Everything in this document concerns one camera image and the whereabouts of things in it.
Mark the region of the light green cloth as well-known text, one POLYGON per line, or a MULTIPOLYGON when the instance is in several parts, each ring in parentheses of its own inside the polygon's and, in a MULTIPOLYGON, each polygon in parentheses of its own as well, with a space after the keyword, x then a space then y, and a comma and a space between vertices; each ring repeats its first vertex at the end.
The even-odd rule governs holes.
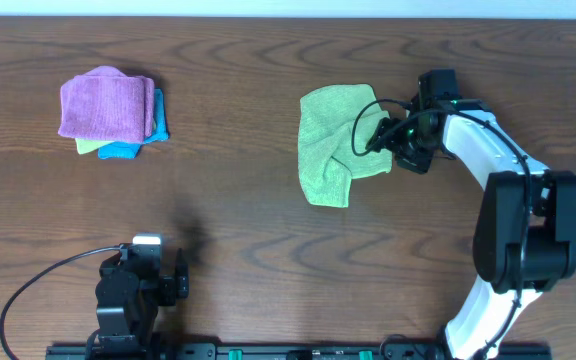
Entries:
POLYGON ((298 176, 310 204, 346 208, 353 180, 391 171, 389 152, 354 154, 389 116, 375 99, 368 84, 326 86, 300 99, 298 176))

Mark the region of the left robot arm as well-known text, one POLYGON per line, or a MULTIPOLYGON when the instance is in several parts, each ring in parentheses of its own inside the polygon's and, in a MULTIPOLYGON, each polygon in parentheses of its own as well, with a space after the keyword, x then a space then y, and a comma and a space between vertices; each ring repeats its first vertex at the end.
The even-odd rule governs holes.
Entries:
POLYGON ((174 272, 162 275, 159 245, 122 244, 102 262, 95 288, 99 328, 87 340, 86 359, 160 359, 166 357, 154 323, 161 307, 189 295, 189 267, 179 248, 174 272))

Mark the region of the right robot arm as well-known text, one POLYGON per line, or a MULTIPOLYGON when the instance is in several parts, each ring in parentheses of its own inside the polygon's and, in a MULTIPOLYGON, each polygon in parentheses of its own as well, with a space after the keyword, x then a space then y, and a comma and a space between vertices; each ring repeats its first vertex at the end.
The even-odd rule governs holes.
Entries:
POLYGON ((549 359, 545 345, 503 344, 521 312, 576 271, 576 175, 530 157, 481 104, 455 101, 385 118, 366 152, 391 151, 427 172, 442 151, 460 160, 484 194, 473 236, 477 277, 458 314, 432 343, 403 340, 388 359, 549 359))

